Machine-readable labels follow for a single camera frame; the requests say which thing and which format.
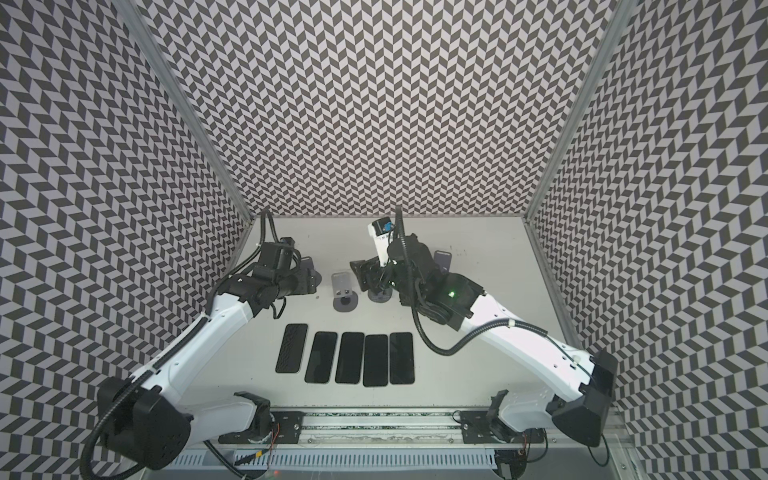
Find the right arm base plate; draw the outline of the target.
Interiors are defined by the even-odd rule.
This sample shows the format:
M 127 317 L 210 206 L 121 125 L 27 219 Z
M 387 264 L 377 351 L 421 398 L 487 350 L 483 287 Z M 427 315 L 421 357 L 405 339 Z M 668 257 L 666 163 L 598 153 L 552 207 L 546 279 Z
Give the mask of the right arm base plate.
M 459 425 L 465 444 L 541 444 L 545 430 L 512 430 L 500 420 L 490 420 L 485 410 L 455 410 L 451 418 Z

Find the phone with teal case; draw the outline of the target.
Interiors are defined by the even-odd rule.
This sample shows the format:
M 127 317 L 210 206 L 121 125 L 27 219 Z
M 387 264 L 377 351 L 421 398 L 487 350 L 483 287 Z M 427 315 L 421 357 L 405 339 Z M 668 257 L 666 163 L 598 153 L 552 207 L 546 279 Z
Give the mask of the phone with teal case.
M 364 339 L 363 385 L 384 387 L 389 383 L 389 338 L 384 334 L 367 335 Z

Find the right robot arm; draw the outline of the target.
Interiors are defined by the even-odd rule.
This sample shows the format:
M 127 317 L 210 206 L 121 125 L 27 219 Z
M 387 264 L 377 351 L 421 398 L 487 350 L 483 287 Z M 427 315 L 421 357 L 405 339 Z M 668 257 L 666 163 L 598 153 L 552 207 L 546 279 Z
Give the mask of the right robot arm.
M 453 356 L 480 339 L 542 382 L 530 391 L 493 396 L 486 412 L 493 436 L 508 442 L 529 430 L 554 428 L 587 447 L 601 444 L 618 376 L 613 354 L 576 348 L 523 320 L 480 284 L 442 270 L 414 234 L 382 234 L 375 244 L 376 257 L 350 264 L 360 288 L 396 291 L 432 352 Z

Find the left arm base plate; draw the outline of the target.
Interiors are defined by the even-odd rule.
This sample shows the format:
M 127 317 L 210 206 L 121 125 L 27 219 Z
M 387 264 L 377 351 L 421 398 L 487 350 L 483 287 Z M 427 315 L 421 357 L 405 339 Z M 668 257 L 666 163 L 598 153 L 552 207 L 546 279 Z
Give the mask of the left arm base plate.
M 301 411 L 277 411 L 257 417 L 245 431 L 220 435 L 223 445 L 297 444 L 303 429 L 305 414 Z

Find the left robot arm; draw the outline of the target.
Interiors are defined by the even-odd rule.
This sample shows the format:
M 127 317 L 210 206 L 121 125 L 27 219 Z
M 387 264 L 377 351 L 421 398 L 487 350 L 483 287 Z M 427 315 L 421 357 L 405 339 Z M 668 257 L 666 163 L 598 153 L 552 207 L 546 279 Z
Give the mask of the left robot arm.
M 189 445 L 222 435 L 271 443 L 275 421 L 268 399 L 240 391 L 217 402 L 184 405 L 182 398 L 199 372 L 261 311 L 292 295 L 315 293 L 318 274 L 290 237 L 261 242 L 253 263 L 243 263 L 213 288 L 204 310 L 158 356 L 126 378 L 109 377 L 97 390 L 99 419 L 79 460 L 84 479 L 95 479 L 92 462 L 102 446 L 131 461 L 118 473 L 127 479 L 143 469 L 160 470 Z

